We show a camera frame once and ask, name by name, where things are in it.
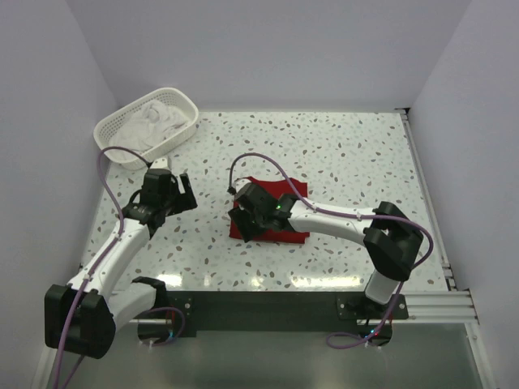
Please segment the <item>white cloth in basket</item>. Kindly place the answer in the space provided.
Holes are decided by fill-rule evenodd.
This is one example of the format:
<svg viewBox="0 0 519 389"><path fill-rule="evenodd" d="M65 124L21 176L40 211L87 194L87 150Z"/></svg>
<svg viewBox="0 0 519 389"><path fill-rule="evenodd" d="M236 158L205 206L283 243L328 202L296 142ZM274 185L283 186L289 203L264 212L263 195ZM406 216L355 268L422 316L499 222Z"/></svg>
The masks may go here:
<svg viewBox="0 0 519 389"><path fill-rule="evenodd" d="M124 147L142 154L187 126L180 109L151 100L142 105L110 139L111 147Z"/></svg>

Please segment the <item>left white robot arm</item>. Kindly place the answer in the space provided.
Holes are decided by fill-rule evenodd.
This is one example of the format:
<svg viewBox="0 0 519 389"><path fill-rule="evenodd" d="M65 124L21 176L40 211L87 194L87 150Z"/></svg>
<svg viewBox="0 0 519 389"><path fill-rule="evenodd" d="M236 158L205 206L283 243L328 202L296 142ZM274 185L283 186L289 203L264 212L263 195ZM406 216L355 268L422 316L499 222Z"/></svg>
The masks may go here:
<svg viewBox="0 0 519 389"><path fill-rule="evenodd" d="M114 288L132 259L169 216L197 207L190 178L168 168L150 168L94 258L65 285L44 297L45 344L60 352L102 358L116 332L133 318L170 308L165 283L139 276L122 293Z"/></svg>

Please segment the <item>aluminium front rail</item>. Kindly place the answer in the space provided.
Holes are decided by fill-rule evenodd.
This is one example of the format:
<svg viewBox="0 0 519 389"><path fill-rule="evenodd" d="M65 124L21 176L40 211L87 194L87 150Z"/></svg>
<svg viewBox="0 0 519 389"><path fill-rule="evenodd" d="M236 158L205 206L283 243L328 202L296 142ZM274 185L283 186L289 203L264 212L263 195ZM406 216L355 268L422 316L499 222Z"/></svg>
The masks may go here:
<svg viewBox="0 0 519 389"><path fill-rule="evenodd" d="M159 303L159 296L152 299L152 307L162 308ZM397 297L383 318L404 323L474 323L477 314L467 292L406 292Z"/></svg>

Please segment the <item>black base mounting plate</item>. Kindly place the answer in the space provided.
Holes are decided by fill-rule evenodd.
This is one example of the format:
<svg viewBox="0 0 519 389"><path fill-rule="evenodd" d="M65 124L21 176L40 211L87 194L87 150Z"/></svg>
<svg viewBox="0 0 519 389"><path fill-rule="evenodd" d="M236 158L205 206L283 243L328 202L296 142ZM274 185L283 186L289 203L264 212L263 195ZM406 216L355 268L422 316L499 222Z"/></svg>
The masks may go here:
<svg viewBox="0 0 519 389"><path fill-rule="evenodd" d="M214 292L159 288L159 306L177 312L144 312L137 317L140 340L195 337L199 331L356 331L365 336L389 304L363 292Z"/></svg>

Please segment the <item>white plastic laundry basket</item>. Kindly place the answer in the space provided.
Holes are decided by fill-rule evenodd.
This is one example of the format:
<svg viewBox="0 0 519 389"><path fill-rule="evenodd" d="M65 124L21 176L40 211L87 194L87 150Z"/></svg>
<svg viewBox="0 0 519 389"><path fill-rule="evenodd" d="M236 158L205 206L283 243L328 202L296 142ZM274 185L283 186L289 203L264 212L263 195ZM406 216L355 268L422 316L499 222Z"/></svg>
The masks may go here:
<svg viewBox="0 0 519 389"><path fill-rule="evenodd" d="M194 102L176 88L159 88L102 119L93 138L107 157L137 170L191 138L199 119Z"/></svg>

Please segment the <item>red t shirt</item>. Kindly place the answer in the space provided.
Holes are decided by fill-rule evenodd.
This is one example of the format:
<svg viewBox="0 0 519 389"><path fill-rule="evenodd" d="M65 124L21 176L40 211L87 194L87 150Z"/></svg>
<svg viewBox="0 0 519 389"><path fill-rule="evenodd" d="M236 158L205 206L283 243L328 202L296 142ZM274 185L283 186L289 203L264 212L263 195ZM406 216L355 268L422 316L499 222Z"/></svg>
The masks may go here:
<svg viewBox="0 0 519 389"><path fill-rule="evenodd" d="M303 244L309 233L297 232L283 215L298 200L295 191L307 194L307 184L298 180L261 181L244 177L236 182L233 208L228 211L229 237L244 242Z"/></svg>

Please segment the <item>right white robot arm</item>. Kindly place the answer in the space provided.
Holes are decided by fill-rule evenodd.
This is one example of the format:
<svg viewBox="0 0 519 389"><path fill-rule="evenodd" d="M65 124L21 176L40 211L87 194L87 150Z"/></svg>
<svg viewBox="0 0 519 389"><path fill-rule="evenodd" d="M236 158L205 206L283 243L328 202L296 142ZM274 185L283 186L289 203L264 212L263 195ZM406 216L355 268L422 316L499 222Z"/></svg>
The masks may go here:
<svg viewBox="0 0 519 389"><path fill-rule="evenodd" d="M229 188L236 206L229 211L242 240L266 232L319 233L363 246L374 266L365 296L385 305L397 287L410 278L424 233L394 204L373 209L331 207L295 194L279 197L245 178Z"/></svg>

